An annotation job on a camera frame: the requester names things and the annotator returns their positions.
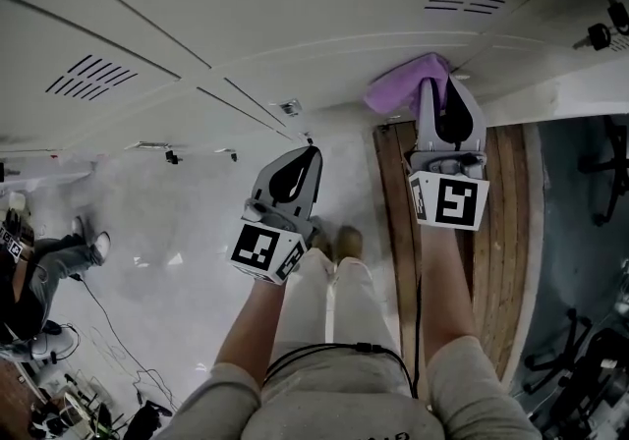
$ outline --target gray sweatshirt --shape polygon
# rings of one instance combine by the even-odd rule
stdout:
[[[216,365],[158,440],[538,440],[474,337],[428,367],[431,412],[409,396],[398,363],[339,350],[304,357],[261,393],[251,375]]]

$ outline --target person in black shirt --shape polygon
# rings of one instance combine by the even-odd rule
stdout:
[[[30,360],[30,342],[48,319],[59,281],[102,265],[110,248],[100,233],[88,246],[83,222],[75,218],[73,234],[61,240],[23,243],[18,263],[0,249],[0,358]]]

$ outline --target white sneaker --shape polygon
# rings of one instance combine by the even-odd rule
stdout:
[[[72,220],[72,234],[81,236],[83,239],[86,238],[86,228],[84,227],[83,220],[80,216],[76,216]]]
[[[98,254],[100,255],[100,264],[102,265],[107,258],[107,254],[109,253],[109,249],[111,248],[111,240],[109,239],[109,234],[106,232],[101,232],[97,237],[96,241],[94,241],[94,247]]]

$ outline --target purple cloth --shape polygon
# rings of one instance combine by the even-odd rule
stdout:
[[[365,102],[380,113],[388,114],[398,108],[409,96],[409,108],[418,118],[420,114],[419,89],[424,79],[435,79],[439,93],[439,105],[445,105],[445,87],[448,82],[448,64],[438,54],[431,52],[399,66],[372,83],[365,94]]]

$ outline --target white floor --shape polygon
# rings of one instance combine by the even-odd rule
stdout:
[[[399,345],[397,300],[381,182],[371,134],[327,137],[319,201],[313,215],[332,229],[350,223],[365,236],[365,262],[387,324]],[[86,283],[124,343],[145,368],[155,368],[179,406],[206,377],[252,279],[225,261],[231,229],[259,168],[276,153],[234,163],[229,156],[189,156],[167,164],[161,153],[103,159],[73,184],[29,195],[35,232],[62,237],[76,214],[106,230],[112,250]],[[132,383],[139,369],[109,329],[84,284],[62,282],[51,319],[80,332],[77,351],[62,364],[111,398],[114,414],[138,408]],[[143,394],[168,406],[142,374]]]

